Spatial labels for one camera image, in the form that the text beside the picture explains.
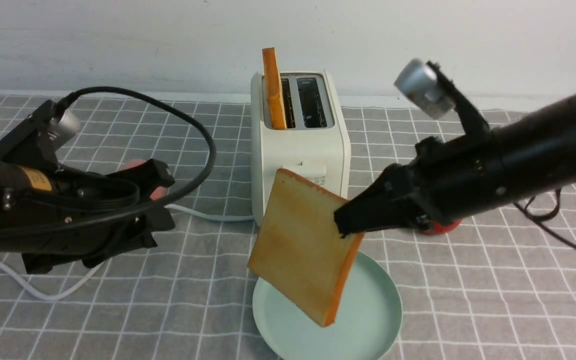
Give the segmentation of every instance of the toaster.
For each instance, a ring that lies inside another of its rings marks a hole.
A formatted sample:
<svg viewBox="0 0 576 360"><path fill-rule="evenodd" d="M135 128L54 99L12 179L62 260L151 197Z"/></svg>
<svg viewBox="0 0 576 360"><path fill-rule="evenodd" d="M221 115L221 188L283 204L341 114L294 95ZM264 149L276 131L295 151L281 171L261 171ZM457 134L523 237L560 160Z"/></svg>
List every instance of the toaster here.
<svg viewBox="0 0 576 360"><path fill-rule="evenodd" d="M327 71L281 71L279 77L286 129L273 128L265 76L256 73L250 83L251 200L259 226L279 168L348 197L350 138L331 75Z"/></svg>

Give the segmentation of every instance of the bread in toaster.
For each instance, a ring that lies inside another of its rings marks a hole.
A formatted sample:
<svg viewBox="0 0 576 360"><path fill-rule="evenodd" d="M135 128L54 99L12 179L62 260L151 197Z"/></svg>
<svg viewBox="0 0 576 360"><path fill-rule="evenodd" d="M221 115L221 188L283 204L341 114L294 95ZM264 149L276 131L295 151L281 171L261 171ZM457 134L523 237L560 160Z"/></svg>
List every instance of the bread in toaster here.
<svg viewBox="0 0 576 360"><path fill-rule="evenodd" d="M334 211L347 200L284 168L275 175L248 268L316 324L334 323L364 234L342 238Z"/></svg>
<svg viewBox="0 0 576 360"><path fill-rule="evenodd" d="M288 125L286 123L286 110L284 107L284 91L282 89L282 79L275 48L264 48L262 54L265 97L268 102L272 128L275 130L285 130L288 129Z"/></svg>

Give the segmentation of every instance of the gray tablecloth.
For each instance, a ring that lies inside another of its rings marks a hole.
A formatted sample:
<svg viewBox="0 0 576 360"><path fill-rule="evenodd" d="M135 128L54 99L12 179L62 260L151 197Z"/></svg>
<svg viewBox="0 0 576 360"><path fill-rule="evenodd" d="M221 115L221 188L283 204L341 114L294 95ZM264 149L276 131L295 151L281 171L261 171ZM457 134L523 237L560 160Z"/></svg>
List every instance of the gray tablecloth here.
<svg viewBox="0 0 576 360"><path fill-rule="evenodd" d="M0 96L0 138L43 100ZM251 214L249 107L171 104L206 125L219 150L210 179L179 204ZM85 126L58 152L69 166L110 173L130 159L157 158L183 184L206 160L196 130L143 102L85 98L74 109ZM383 108L343 114L352 142L350 196L388 164L409 162L420 139L462 134L454 115L433 121L415 109ZM521 114L484 116L503 125ZM533 207L553 204L544 195ZM576 241L576 185L564 189L562 209L550 225ZM61 301L38 301L0 271L0 359L276 359L252 316L256 278L246 264L254 223L178 212L174 218L174 231L156 234L157 248L113 258ZM516 209L467 218L449 235L375 232L361 250L388 271L402 296L402 330L387 359L576 360L576 252ZM23 272L20 255L0 259ZM86 271L73 264L26 278L54 294Z"/></svg>

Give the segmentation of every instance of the plate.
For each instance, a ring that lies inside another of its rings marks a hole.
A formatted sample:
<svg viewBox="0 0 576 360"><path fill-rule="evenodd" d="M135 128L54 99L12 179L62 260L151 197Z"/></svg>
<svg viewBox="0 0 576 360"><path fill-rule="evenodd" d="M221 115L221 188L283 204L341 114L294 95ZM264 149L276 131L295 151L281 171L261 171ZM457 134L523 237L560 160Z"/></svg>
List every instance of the plate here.
<svg viewBox="0 0 576 360"><path fill-rule="evenodd" d="M252 298L254 322L284 360L379 360L402 327L402 299L388 273L357 253L334 323L318 326L292 301L259 278Z"/></svg>

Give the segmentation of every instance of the white wall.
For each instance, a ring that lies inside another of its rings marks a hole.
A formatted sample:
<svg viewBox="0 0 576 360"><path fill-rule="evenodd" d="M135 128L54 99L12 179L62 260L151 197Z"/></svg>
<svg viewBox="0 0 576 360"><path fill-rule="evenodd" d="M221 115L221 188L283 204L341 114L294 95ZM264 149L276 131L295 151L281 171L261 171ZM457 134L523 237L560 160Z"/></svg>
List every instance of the white wall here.
<svg viewBox="0 0 576 360"><path fill-rule="evenodd" d="M342 95L412 57L471 95L576 91L576 0L0 0L0 89L249 93L274 46Z"/></svg>

